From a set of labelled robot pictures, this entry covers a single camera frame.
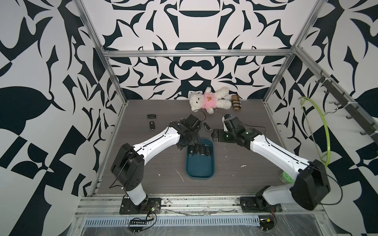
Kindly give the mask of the black chrome smart key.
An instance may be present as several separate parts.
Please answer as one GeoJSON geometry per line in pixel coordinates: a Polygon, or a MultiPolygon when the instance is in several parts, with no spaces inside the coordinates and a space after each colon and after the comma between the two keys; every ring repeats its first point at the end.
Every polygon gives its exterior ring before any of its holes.
{"type": "Polygon", "coordinates": [[[204,125],[204,128],[205,128],[205,130],[206,130],[207,132],[211,132],[211,131],[212,131],[212,128],[211,128],[211,126],[210,126],[209,124],[207,124],[207,123],[203,123],[203,125],[204,125]]]}

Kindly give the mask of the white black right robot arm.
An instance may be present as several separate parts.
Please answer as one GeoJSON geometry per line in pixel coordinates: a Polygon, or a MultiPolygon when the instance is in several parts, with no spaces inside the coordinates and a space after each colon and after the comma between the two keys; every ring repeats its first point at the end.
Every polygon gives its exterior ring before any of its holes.
{"type": "Polygon", "coordinates": [[[251,150],[275,164],[294,181],[263,188],[256,194],[260,204],[298,204],[306,210],[314,210],[331,191],[325,166],[319,160],[310,161],[291,153],[254,127],[245,128],[238,117],[226,114],[222,122],[222,129],[213,130],[214,141],[234,143],[251,150]]]}

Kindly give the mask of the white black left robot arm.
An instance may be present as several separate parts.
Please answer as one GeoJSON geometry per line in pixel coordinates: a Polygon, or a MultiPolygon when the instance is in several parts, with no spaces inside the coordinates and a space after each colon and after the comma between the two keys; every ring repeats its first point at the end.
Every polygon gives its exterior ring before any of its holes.
{"type": "Polygon", "coordinates": [[[142,180],[145,165],[156,155],[176,145],[183,149],[200,142],[199,130],[202,121],[189,115],[186,119],[170,122],[162,132],[139,144],[121,146],[111,166],[115,181],[128,196],[122,201],[120,214],[138,214],[148,210],[152,202],[143,189],[142,180]]]}

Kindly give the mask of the black VW key fob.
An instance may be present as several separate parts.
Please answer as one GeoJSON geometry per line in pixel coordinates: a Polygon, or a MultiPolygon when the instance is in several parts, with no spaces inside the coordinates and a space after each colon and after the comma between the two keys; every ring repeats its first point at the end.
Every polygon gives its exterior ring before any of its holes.
{"type": "Polygon", "coordinates": [[[156,128],[155,122],[154,121],[150,121],[149,122],[149,127],[150,127],[150,130],[155,130],[155,128],[156,128]]]}

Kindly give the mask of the teal plastic storage tray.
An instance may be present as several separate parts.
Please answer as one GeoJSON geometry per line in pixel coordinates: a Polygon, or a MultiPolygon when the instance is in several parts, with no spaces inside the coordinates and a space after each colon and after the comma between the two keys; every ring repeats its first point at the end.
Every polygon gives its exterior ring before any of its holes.
{"type": "Polygon", "coordinates": [[[192,179],[207,180],[215,173],[214,146],[211,140],[201,139],[200,143],[205,146],[205,155],[194,154],[189,156],[187,147],[186,173],[192,179]]]}

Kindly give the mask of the black key fob buttons up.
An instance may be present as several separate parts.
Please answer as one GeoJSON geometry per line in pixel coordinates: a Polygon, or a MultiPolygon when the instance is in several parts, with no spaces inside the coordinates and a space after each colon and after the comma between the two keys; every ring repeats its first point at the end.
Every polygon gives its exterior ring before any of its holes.
{"type": "Polygon", "coordinates": [[[148,114],[147,115],[147,119],[149,119],[149,120],[153,120],[153,119],[155,119],[157,116],[156,116],[156,114],[148,114]]]}

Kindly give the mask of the brown plaid cylinder toy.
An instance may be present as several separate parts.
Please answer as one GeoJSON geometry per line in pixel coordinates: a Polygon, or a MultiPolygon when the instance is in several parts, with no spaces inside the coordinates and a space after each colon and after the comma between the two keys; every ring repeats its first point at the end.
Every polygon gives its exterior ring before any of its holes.
{"type": "Polygon", "coordinates": [[[232,95],[232,107],[235,111],[240,111],[242,108],[240,97],[237,94],[232,95]]]}

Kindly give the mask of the white teddy bear pink shirt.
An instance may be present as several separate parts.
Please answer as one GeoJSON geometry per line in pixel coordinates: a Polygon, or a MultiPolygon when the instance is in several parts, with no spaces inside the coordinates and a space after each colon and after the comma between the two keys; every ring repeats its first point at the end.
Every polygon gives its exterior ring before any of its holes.
{"type": "Polygon", "coordinates": [[[189,103],[192,112],[197,112],[201,109],[206,110],[208,114],[213,114],[214,109],[230,109],[232,103],[225,99],[229,95],[229,88],[223,87],[216,92],[212,92],[210,87],[205,89],[204,93],[193,93],[189,98],[189,103]]]}

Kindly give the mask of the green tape roll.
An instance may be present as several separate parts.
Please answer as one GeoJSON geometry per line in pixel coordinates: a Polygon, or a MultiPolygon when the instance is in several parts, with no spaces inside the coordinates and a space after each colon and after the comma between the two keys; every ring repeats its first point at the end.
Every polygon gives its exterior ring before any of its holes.
{"type": "Polygon", "coordinates": [[[286,172],[282,172],[279,175],[279,178],[280,178],[280,181],[283,184],[292,184],[292,183],[294,183],[294,180],[286,172]]]}

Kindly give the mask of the black wall hook rail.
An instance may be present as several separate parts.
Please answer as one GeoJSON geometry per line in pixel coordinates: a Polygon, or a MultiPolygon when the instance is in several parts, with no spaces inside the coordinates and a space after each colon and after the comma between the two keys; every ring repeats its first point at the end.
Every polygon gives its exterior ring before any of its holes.
{"type": "Polygon", "coordinates": [[[376,120],[368,114],[368,112],[355,101],[346,91],[336,82],[334,78],[331,78],[328,74],[320,71],[320,78],[316,81],[317,84],[321,84],[325,87],[325,94],[330,94],[336,99],[335,104],[337,109],[340,107],[345,109],[348,113],[346,119],[355,120],[358,125],[363,129],[360,132],[362,136],[369,136],[376,144],[378,144],[378,123],[376,120]]]}

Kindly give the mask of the aluminium frame post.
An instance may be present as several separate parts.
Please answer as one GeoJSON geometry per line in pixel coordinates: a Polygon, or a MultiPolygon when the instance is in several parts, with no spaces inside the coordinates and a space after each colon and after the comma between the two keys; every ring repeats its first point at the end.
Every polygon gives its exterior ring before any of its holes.
{"type": "Polygon", "coordinates": [[[73,1],[78,12],[79,12],[79,17],[81,18],[81,21],[83,22],[83,25],[86,27],[88,30],[88,34],[90,36],[90,39],[92,43],[94,44],[94,47],[96,49],[96,52],[105,68],[105,70],[108,72],[110,80],[115,88],[115,91],[117,95],[120,97],[122,103],[124,105],[128,105],[128,100],[125,97],[125,94],[120,86],[119,80],[117,76],[114,74],[113,69],[111,67],[111,64],[108,61],[108,58],[105,57],[104,55],[104,50],[102,47],[102,44],[100,43],[100,40],[98,36],[96,35],[95,28],[90,20],[89,14],[84,6],[84,2],[82,0],[74,0],[73,1]]]}

